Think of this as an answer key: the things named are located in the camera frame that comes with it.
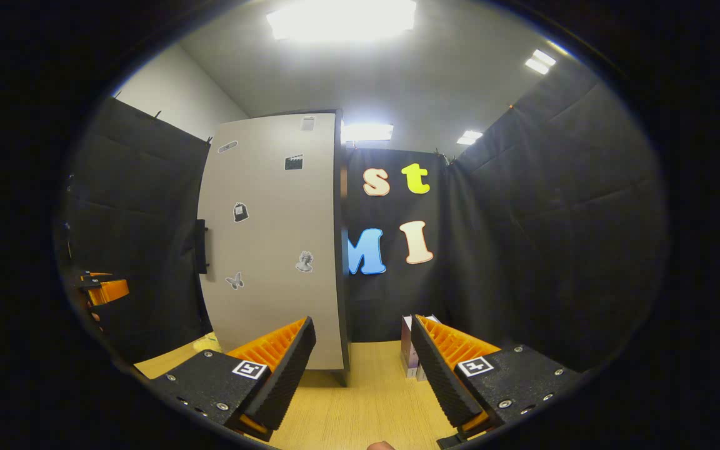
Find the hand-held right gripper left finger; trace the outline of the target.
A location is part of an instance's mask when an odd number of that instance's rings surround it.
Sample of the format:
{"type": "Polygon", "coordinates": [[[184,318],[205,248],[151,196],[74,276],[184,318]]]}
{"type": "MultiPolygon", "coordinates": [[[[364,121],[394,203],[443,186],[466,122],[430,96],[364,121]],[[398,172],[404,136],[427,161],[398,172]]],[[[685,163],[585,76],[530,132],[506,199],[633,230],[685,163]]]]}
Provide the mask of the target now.
{"type": "Polygon", "coordinates": [[[306,316],[228,353],[202,350],[149,385],[208,421],[269,441],[288,413],[316,341],[306,316]]]}

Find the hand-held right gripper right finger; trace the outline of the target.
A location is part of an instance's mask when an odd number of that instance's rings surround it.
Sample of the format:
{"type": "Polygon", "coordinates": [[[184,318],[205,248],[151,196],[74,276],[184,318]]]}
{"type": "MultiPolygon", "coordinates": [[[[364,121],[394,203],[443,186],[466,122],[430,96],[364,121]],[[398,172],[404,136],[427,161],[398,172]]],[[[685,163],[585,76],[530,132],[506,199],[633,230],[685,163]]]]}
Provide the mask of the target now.
{"type": "Polygon", "coordinates": [[[583,376],[525,344],[498,347],[420,314],[411,342],[455,438],[522,422],[583,376]]]}

